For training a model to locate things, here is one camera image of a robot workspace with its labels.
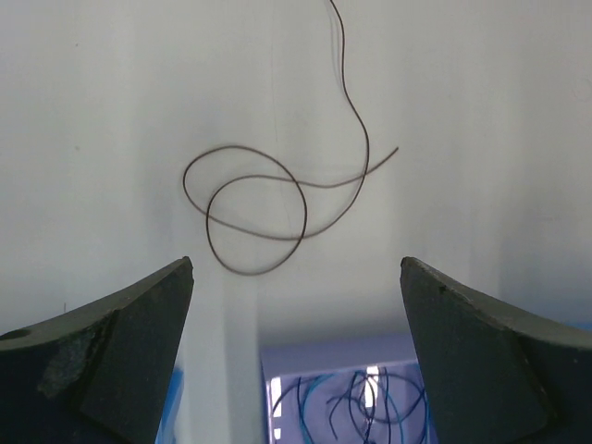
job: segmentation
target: thin dark wire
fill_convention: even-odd
[[[389,373],[387,369],[385,369],[385,376],[387,380],[387,388],[385,390],[385,415],[387,417],[388,422],[388,444],[392,444],[392,424],[390,423],[390,411],[389,411],[389,393],[390,393],[390,386],[389,386]]]
[[[345,391],[345,393],[343,393],[341,396],[333,397],[333,398],[327,400],[327,404],[331,403],[334,400],[337,400],[337,402],[335,403],[335,405],[331,409],[331,412],[329,413],[329,418],[328,418],[329,427],[331,427],[331,432],[333,433],[333,438],[335,438],[336,441],[339,439],[339,437],[337,436],[337,431],[335,430],[335,427],[333,426],[333,415],[335,414],[335,411],[337,410],[337,408],[339,407],[339,405],[341,404],[342,401],[344,401],[348,397],[349,398],[352,397],[353,388],[357,387],[359,385],[359,384],[356,384],[356,382],[355,382],[356,379],[358,378],[358,375],[359,375],[359,372],[354,372],[353,377],[351,378],[350,386]],[[356,427],[356,430],[358,430],[355,422],[353,422],[353,426]],[[364,438],[359,430],[358,430],[358,434],[360,435],[360,438]]]
[[[360,192],[362,191],[362,187],[364,185],[365,179],[366,177],[373,173],[374,171],[376,171],[377,169],[379,169],[380,167],[382,167],[395,153],[397,153],[397,151],[399,150],[399,148],[395,148],[394,150],[392,150],[384,159],[382,159],[380,162],[378,162],[375,166],[373,166],[372,168],[370,168],[369,164],[370,164],[370,136],[368,133],[368,129],[366,127],[366,125],[364,124],[364,121],[362,120],[362,117],[360,116],[360,113],[358,112],[357,108],[355,107],[355,105],[353,104],[353,100],[350,97],[350,93],[347,87],[347,82],[346,82],[346,76],[345,76],[345,54],[346,54],[346,33],[345,33],[345,26],[343,24],[343,18],[341,17],[341,14],[339,12],[339,9],[337,8],[335,1],[334,0],[328,0],[329,3],[331,4],[333,11],[335,12],[335,15],[337,16],[338,22],[339,22],[339,28],[340,28],[340,37],[341,37],[341,51],[340,51],[340,76],[341,76],[341,88],[343,90],[343,93],[346,97],[346,100],[348,102],[348,105],[350,106],[351,111],[353,112],[353,114],[355,115],[358,123],[360,124],[360,127],[364,133],[364,146],[365,146],[365,157],[364,157],[364,168],[362,173],[360,173],[359,175],[355,176],[354,178],[351,179],[346,179],[340,182],[336,182],[336,183],[329,183],[329,184],[323,184],[323,183],[315,183],[315,182],[310,182],[310,181],[304,181],[304,180],[298,180],[296,179],[291,173],[290,171],[281,163],[279,162],[276,158],[272,157],[269,154],[266,154],[264,152],[262,152],[261,150],[258,150],[256,148],[251,148],[248,146],[244,146],[244,145],[224,145],[224,146],[220,146],[217,148],[213,148],[210,149],[202,154],[199,154],[198,156],[196,156],[186,167],[185,170],[183,172],[183,191],[185,192],[185,195],[187,197],[187,199],[190,201],[191,205],[200,213],[202,213],[205,216],[205,230],[206,230],[206,234],[207,234],[207,239],[208,239],[208,244],[210,246],[210,250],[212,251],[212,253],[214,254],[214,257],[216,258],[216,260],[222,265],[224,266],[228,271],[235,273],[237,275],[241,275],[241,276],[260,276],[263,275],[265,273],[269,273],[272,270],[275,270],[276,268],[278,268],[279,266],[283,265],[284,263],[286,263],[286,261],[288,261],[292,255],[296,252],[296,250],[299,248],[300,244],[302,243],[302,241],[310,239],[314,236],[318,236],[321,233],[324,233],[325,231],[327,231],[328,229],[332,228],[335,224],[337,224],[349,211],[350,209],[353,207],[353,205],[355,204],[355,202],[358,199],[358,196],[360,195]],[[250,152],[252,154],[257,154],[259,156],[264,157],[265,159],[275,163],[278,167],[280,167],[281,169],[283,169],[283,171],[286,173],[287,176],[289,176],[288,178],[285,177],[279,177],[279,176],[272,176],[272,175],[264,175],[264,174],[251,174],[251,175],[245,175],[245,176],[240,176],[237,177],[235,179],[232,179],[226,183],[224,183],[221,187],[219,187],[216,192],[214,192],[214,194],[212,195],[212,197],[210,198],[208,205],[206,207],[206,209],[203,209],[199,204],[197,204],[192,197],[190,196],[190,193],[187,189],[187,176],[189,174],[189,171],[191,170],[191,168],[200,160],[203,160],[205,157],[207,157],[208,155],[214,154],[214,153],[218,153],[221,151],[226,151],[226,150],[242,150],[242,151],[247,151]],[[264,233],[261,231],[257,231],[257,230],[252,230],[252,229],[248,229],[248,228],[244,228],[241,227],[239,225],[235,225],[235,224],[231,224],[225,220],[222,220],[218,217],[215,217],[212,215],[212,206],[214,204],[214,200],[216,199],[216,197],[219,195],[220,192],[222,192],[227,186],[234,184],[236,182],[239,181],[243,181],[243,180],[247,180],[247,179],[265,179],[265,180],[272,180],[272,181],[281,181],[281,182],[291,182],[293,183],[297,189],[299,194],[301,195],[302,198],[302,207],[303,207],[303,218],[302,218],[302,230],[301,233],[297,236],[294,235],[289,235],[289,236],[278,236],[275,234],[270,234],[270,233]],[[302,187],[310,187],[310,188],[317,188],[317,189],[322,189],[322,190],[329,190],[329,189],[335,189],[335,188],[339,188],[342,187],[344,185],[348,185],[350,183],[354,183],[354,182],[358,182],[356,191],[354,193],[354,195],[352,196],[352,198],[350,199],[350,202],[346,205],[346,207],[330,222],[328,222],[327,224],[325,224],[324,226],[317,228],[313,231],[307,232],[307,223],[308,223],[308,205],[307,205],[307,201],[306,201],[306,197],[304,196],[304,193],[302,191]],[[229,265],[227,262],[225,262],[219,255],[219,253],[216,250],[216,247],[214,245],[214,243],[212,242],[212,236],[211,236],[211,232],[210,232],[210,222],[214,221],[219,225],[222,225],[224,227],[227,228],[231,228],[234,229],[236,231],[257,237],[257,238],[262,238],[262,239],[267,239],[267,240],[271,240],[271,241],[293,241],[295,242],[294,246],[290,249],[289,252],[287,252],[283,257],[281,257],[278,261],[276,261],[274,264],[272,264],[271,266],[267,267],[267,268],[263,268],[260,270],[254,270],[254,271],[245,271],[245,270],[240,270],[234,266]]]
[[[356,378],[358,375],[361,375],[360,372],[356,372],[354,378]],[[353,411],[352,411],[352,392],[353,392],[353,381],[355,381],[355,379],[351,380],[351,385],[350,385],[350,396],[348,399],[348,410],[350,412],[350,418],[351,418],[351,424],[353,425],[353,428],[355,428],[355,431],[358,433],[358,436],[364,440],[364,444],[365,443],[365,439],[364,439],[364,435],[362,433],[362,430],[360,430],[360,427],[358,427],[358,424],[355,422],[355,419],[353,417]]]
[[[315,381],[317,380],[318,376],[314,376],[314,377],[309,377],[309,378],[302,378],[301,377],[301,382],[310,382],[310,381]],[[296,387],[298,387],[298,382],[294,382],[293,384],[291,384],[290,386],[288,386],[288,388],[286,388],[282,394],[279,396],[279,398],[277,398],[276,403],[273,405],[272,409],[271,409],[271,413],[275,413],[276,410],[278,409],[279,404],[284,401],[284,398],[286,398],[293,390],[296,389]]]
[[[372,384],[368,384],[370,391],[372,392],[372,412],[370,413],[370,417],[368,418],[368,427],[366,428],[366,434],[364,437],[364,444],[370,444],[370,431],[372,430],[372,425],[374,424],[374,417],[376,416],[376,394],[374,392],[374,387]]]
[[[424,389],[424,388],[420,388],[420,387],[417,385],[417,383],[416,383],[415,381],[413,381],[412,379],[410,379],[410,378],[408,378],[408,377],[406,377],[406,376],[401,376],[401,375],[398,375],[398,374],[396,374],[396,373],[389,373],[389,372],[385,373],[385,374],[384,374],[384,376],[386,376],[386,377],[387,377],[387,382],[389,382],[389,379],[390,379],[390,378],[392,378],[392,377],[393,377],[393,378],[400,379],[400,380],[402,380],[402,381],[405,381],[405,382],[407,382],[408,384],[412,385],[412,386],[413,386],[413,387],[414,387],[414,388],[417,390],[417,394],[418,394],[417,398],[415,399],[415,401],[413,402],[413,404],[411,405],[411,407],[409,407],[409,409],[407,410],[407,412],[406,412],[406,413],[404,413],[403,415],[400,415],[400,419],[390,419],[389,421],[387,421],[386,419],[381,419],[381,418],[377,418],[377,417],[374,417],[374,418],[373,418],[373,420],[374,420],[375,422],[377,422],[377,423],[380,423],[380,424],[392,424],[393,426],[396,426],[396,425],[398,425],[399,423],[402,423],[402,422],[404,422],[404,421],[405,421],[407,418],[409,418],[409,417],[410,417],[410,416],[413,414],[413,412],[415,411],[415,409],[416,409],[416,408],[417,408],[417,406],[419,405],[419,402],[420,402],[420,401],[425,401],[425,400],[424,400],[424,393],[425,393],[426,391],[425,391],[425,389]],[[357,387],[358,385],[360,385],[360,384],[363,384],[363,382],[364,382],[364,381],[356,383],[356,387]],[[378,382],[377,382],[377,384],[378,384],[378,386],[380,387],[380,389],[381,389],[381,390],[382,390],[382,391],[383,391],[385,394],[388,394],[388,393],[389,393],[389,389],[388,389],[388,388],[385,388],[385,387],[382,385],[382,382],[378,381]],[[327,401],[327,403],[330,403],[330,402],[332,402],[332,401],[336,400],[337,398],[338,398],[338,397],[333,397],[333,398],[329,399],[329,400]],[[358,409],[360,410],[360,413],[362,413],[362,414],[367,414],[367,413],[365,412],[365,409],[364,409],[364,407],[362,406],[362,404],[361,404],[361,403],[359,403],[359,405],[358,405]]]

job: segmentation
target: white wall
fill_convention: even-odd
[[[339,91],[326,2],[0,3],[0,330],[188,254],[196,292],[182,347],[183,435],[259,444],[258,335],[279,343],[406,328],[404,255],[536,313],[592,318],[592,5],[338,4],[373,161],[401,151],[335,229],[276,273],[244,279],[212,259],[179,175],[225,142],[275,154],[303,179],[359,171],[363,139]],[[191,188],[207,199],[260,168],[220,157]],[[351,192],[312,191],[311,224]],[[281,231],[298,229],[299,205],[288,185],[248,184],[216,210]],[[238,265],[285,251],[215,235]]]

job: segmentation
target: teal wire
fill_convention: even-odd
[[[302,401],[302,418],[300,420],[300,430],[302,433],[302,438],[304,439],[304,444],[314,444],[309,438],[308,433],[306,433],[306,428],[304,427],[304,417],[306,415],[306,402],[308,401],[308,397],[311,396],[313,394],[313,391],[315,391],[321,384],[323,384],[333,376],[334,375],[332,374],[319,376],[304,392],[304,400]]]

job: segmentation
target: wire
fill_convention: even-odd
[[[302,411],[302,404],[301,404],[301,400],[300,400],[301,383],[302,383],[302,378],[299,377],[298,378],[298,386],[296,388],[296,397],[297,397],[297,402],[298,402],[298,415],[300,416],[300,425],[301,425],[302,430],[305,433],[304,438],[306,439],[306,444],[315,444],[315,442],[313,441],[313,436],[311,435],[311,432],[308,429],[308,426],[304,422],[304,412]]]
[[[387,373],[387,370],[385,369],[385,376],[386,376],[386,380],[387,380],[387,388],[385,389],[385,415],[387,416],[387,422],[388,422],[388,444],[392,444],[392,424],[390,423],[390,412],[389,412],[389,397],[390,397],[390,386],[389,386],[389,374]]]
[[[296,405],[298,406],[298,423],[302,433],[302,442],[304,444],[315,444],[315,439],[313,438],[313,432],[315,430],[312,429],[306,421],[306,412],[307,407],[310,404],[310,399],[329,379],[332,379],[335,376],[348,377],[347,373],[349,372],[295,378],[295,382],[287,386],[276,400],[272,408],[272,414],[276,411],[279,404],[283,402],[292,391],[296,390],[295,398]],[[393,397],[390,394],[392,389],[390,383],[391,379],[401,380],[417,390],[417,398],[414,399],[412,404],[409,405],[404,412],[400,411],[397,407],[397,403],[393,400]],[[422,416],[424,417],[424,423],[421,427],[421,432],[419,433],[419,437],[415,438],[416,440],[409,442],[427,444],[429,442],[429,408],[427,404],[426,390],[421,387],[420,384],[422,384],[421,380],[417,382],[407,376],[390,372],[385,367],[379,368],[377,375],[368,375],[366,372],[360,370],[352,371],[345,391],[330,396],[326,401],[327,406],[333,404],[327,419],[333,438],[336,441],[339,441],[339,435],[334,424],[334,416],[339,406],[345,401],[346,405],[344,406],[345,410],[343,410],[343,413],[347,410],[347,413],[345,414],[349,416],[351,425],[362,444],[376,444],[376,441],[373,438],[373,435],[377,433],[375,429],[386,430],[388,432],[387,444],[393,444],[393,426],[396,426],[399,429],[400,437],[397,442],[405,444],[408,441],[406,441],[404,425],[407,424],[407,420],[412,414],[417,411],[418,405],[423,402],[424,411]],[[372,403],[368,407],[365,407],[363,402],[365,394],[364,390],[366,387],[369,388],[372,396]],[[379,417],[377,415],[378,400],[380,396],[384,397],[384,417]],[[315,426],[318,427],[318,424],[318,420],[316,420]]]
[[[364,185],[366,177],[368,175],[372,174],[373,172],[375,172],[380,167],[382,167],[399,150],[398,147],[395,148],[385,158],[383,158],[380,162],[378,162],[375,166],[370,167],[370,136],[368,133],[368,129],[367,129],[362,117],[360,116],[360,113],[358,112],[356,106],[354,105],[353,100],[350,97],[348,87],[347,87],[347,81],[346,81],[346,75],[345,75],[346,32],[345,32],[345,26],[343,24],[343,18],[339,12],[339,9],[337,8],[337,6],[335,4],[335,0],[328,0],[328,2],[331,4],[331,7],[338,19],[338,22],[339,22],[340,43],[341,43],[341,45],[340,45],[341,51],[339,54],[340,55],[339,70],[340,70],[340,79],[341,79],[341,89],[345,95],[345,98],[346,98],[346,101],[349,105],[350,110],[355,115],[355,117],[360,125],[360,128],[362,129],[362,132],[364,134],[364,147],[365,147],[365,149],[364,149],[364,168],[360,174],[358,174],[357,176],[355,176],[353,178],[345,179],[345,180],[335,182],[335,183],[324,184],[324,183],[316,183],[316,182],[296,179],[295,176],[290,172],[290,170],[286,166],[284,166],[280,161],[278,161],[275,157],[273,157],[269,154],[266,154],[261,150],[258,150],[256,148],[252,148],[249,146],[245,146],[245,145],[238,145],[237,144],[237,145],[219,146],[219,147],[207,150],[204,153],[201,153],[198,156],[196,156],[195,158],[193,158],[193,160],[191,160],[189,162],[189,164],[185,167],[185,170],[183,172],[183,177],[182,177],[183,191],[185,193],[185,196],[187,197],[187,199],[191,203],[191,205],[197,211],[199,211],[202,215],[205,216],[205,232],[206,232],[207,241],[208,241],[210,250],[212,251],[212,254],[214,255],[215,259],[231,273],[241,275],[241,276],[247,276],[247,277],[248,276],[251,276],[251,277],[252,276],[260,276],[265,273],[269,273],[269,272],[275,270],[276,268],[282,266],[283,264],[285,264],[294,255],[294,253],[296,253],[296,250],[298,250],[302,241],[310,239],[314,236],[318,236],[318,235],[324,233],[325,231],[327,231],[328,229],[332,228],[335,224],[337,224],[350,211],[350,209],[353,207],[353,205],[357,201],[358,196],[360,195],[360,192],[362,191],[362,187]],[[189,190],[187,187],[188,174],[189,174],[190,170],[198,162],[205,159],[207,156],[215,154],[215,153],[220,153],[222,151],[228,151],[228,150],[243,151],[243,152],[248,152],[248,153],[256,154],[260,157],[263,157],[264,159],[266,159],[266,160],[276,164],[276,166],[280,167],[284,171],[284,173],[286,173],[287,177],[273,176],[273,175],[266,175],[266,174],[251,174],[251,175],[239,176],[237,178],[234,178],[234,179],[229,180],[226,183],[222,184],[214,192],[214,194],[210,197],[208,204],[207,204],[206,208],[204,209],[203,207],[201,207],[199,204],[197,204],[193,200],[193,198],[191,197],[191,195],[189,193]],[[212,207],[213,207],[214,201],[216,200],[216,198],[218,198],[220,192],[222,192],[226,187],[228,187],[232,184],[235,184],[237,182],[241,182],[244,180],[250,180],[250,179],[263,179],[263,180],[272,180],[272,181],[280,181],[280,182],[291,182],[294,184],[294,186],[297,188],[298,193],[300,194],[300,197],[302,199],[303,216],[302,216],[302,228],[301,228],[300,234],[295,235],[295,236],[294,235],[278,236],[276,234],[265,233],[265,232],[258,231],[258,230],[244,228],[244,227],[241,227],[236,224],[232,224],[228,221],[225,221],[223,219],[220,219],[220,218],[212,215]],[[304,192],[302,190],[302,187],[316,188],[316,189],[321,189],[321,190],[330,190],[330,189],[340,188],[340,187],[343,187],[345,185],[348,185],[350,183],[355,183],[355,182],[357,182],[357,187],[355,189],[355,193],[353,194],[353,196],[351,197],[349,203],[345,206],[345,208],[343,210],[341,210],[341,212],[336,217],[334,217],[330,222],[326,223],[324,226],[321,226],[320,228],[317,228],[312,231],[308,231],[308,203],[306,200],[306,196],[304,195]],[[231,228],[233,230],[236,230],[236,231],[242,232],[244,234],[248,234],[248,235],[257,237],[257,238],[261,238],[261,239],[267,239],[267,240],[271,240],[271,241],[289,241],[289,242],[293,241],[294,245],[284,256],[282,256],[274,264],[269,265],[268,267],[258,269],[258,270],[242,270],[242,269],[239,269],[235,266],[230,265],[218,253],[218,251],[212,241],[212,233],[210,231],[210,223],[211,222],[216,222],[218,225],[222,225],[224,227]]]

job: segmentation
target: blue wire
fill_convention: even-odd
[[[387,444],[392,444],[392,424],[390,423],[390,409],[389,409],[389,393],[390,393],[390,379],[389,379],[389,375],[387,372],[387,369],[385,368],[385,375],[387,376],[387,389],[385,390],[385,393],[387,393],[387,396],[385,396],[385,415],[387,416],[387,422],[388,422],[388,443]]]
[[[350,388],[348,388],[348,390],[346,390],[346,392],[344,394],[342,394],[341,396],[335,396],[333,398],[330,398],[327,401],[327,404],[330,404],[332,401],[338,400],[335,403],[335,405],[333,406],[333,408],[331,409],[331,413],[329,414],[329,426],[331,427],[331,432],[333,433],[333,438],[335,438],[336,441],[338,440],[338,436],[337,436],[337,432],[335,431],[335,427],[333,426],[333,413],[335,413],[339,404],[348,397],[348,393],[351,395],[353,388],[358,387],[360,385],[360,383],[355,384],[355,379],[357,379],[357,376],[358,376],[357,373],[353,374],[353,379],[351,380]]]
[[[405,444],[405,432],[403,431],[403,422],[401,420],[401,416],[399,415],[399,410],[397,409],[397,404],[395,404],[395,401],[390,396],[390,393],[388,391],[384,390],[384,388],[382,387],[382,385],[380,384],[379,381],[378,381],[378,385],[380,385],[380,388],[382,389],[382,391],[384,391],[386,393],[387,398],[390,401],[390,404],[392,405],[393,410],[395,411],[395,416],[397,417],[397,422],[399,423],[399,430],[401,432],[401,444]]]
[[[429,444],[430,420],[429,403],[427,402],[427,395],[425,395],[425,444]]]

